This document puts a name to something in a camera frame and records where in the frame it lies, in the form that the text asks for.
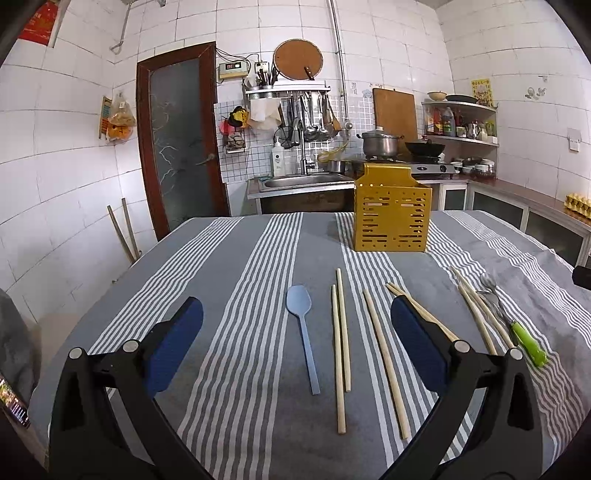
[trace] steel pot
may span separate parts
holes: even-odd
[[[384,132],[383,127],[376,127],[375,130],[364,132],[357,136],[363,139],[363,153],[366,157],[396,158],[398,155],[398,140],[404,135],[397,137]]]

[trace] wooden door frame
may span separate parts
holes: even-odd
[[[203,125],[203,142],[205,157],[213,154],[214,160],[207,162],[210,178],[218,178],[211,182],[213,204],[219,216],[229,216],[228,202],[222,182],[222,173],[217,160],[217,139],[213,105],[217,103],[215,79],[216,43],[209,42],[192,47],[180,48],[141,61],[137,66],[136,104],[138,111],[138,143],[141,159],[144,186],[148,199],[150,216],[154,224],[156,238],[160,241],[170,233],[168,219],[164,210],[164,202],[158,182],[158,171],[154,155],[154,143],[151,126],[150,77],[162,68],[186,60],[200,59],[199,89],[201,96],[201,116]]]

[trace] stainless steel sink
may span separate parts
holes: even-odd
[[[261,182],[261,190],[282,190],[295,187],[311,187],[331,185],[342,182],[353,182],[349,177],[339,173],[311,173],[309,175],[288,175]]]

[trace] blue gripper pad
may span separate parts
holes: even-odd
[[[144,386],[150,398],[168,388],[203,325],[201,302],[194,298],[187,302],[175,314],[175,323],[146,363]]]
[[[447,362],[425,330],[426,320],[423,320],[404,296],[394,299],[390,308],[390,317],[425,387],[442,395],[447,383]]]

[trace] pipe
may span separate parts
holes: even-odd
[[[336,8],[334,0],[328,0],[330,5],[330,12],[332,13],[333,23],[335,25],[335,37],[336,37],[336,54],[339,56],[339,67],[340,67],[340,81],[343,84],[343,106],[345,107],[345,129],[350,130],[353,125],[349,120],[349,101],[347,100],[347,84],[345,78],[345,62],[343,61],[343,46],[340,40],[340,29],[339,19],[336,15]]]
[[[123,20],[123,30],[121,31],[121,40],[119,41],[119,43],[113,47],[109,47],[109,50],[113,53],[115,53],[115,49],[118,48],[119,51],[117,53],[115,53],[115,55],[118,55],[119,53],[121,53],[121,47],[123,46],[123,42],[124,42],[124,37],[125,37],[125,29],[127,28],[127,20],[129,19],[129,12],[131,11],[131,5],[133,5],[137,0],[132,0],[131,2],[129,2],[129,5],[127,6],[127,12],[125,12],[125,19]]]

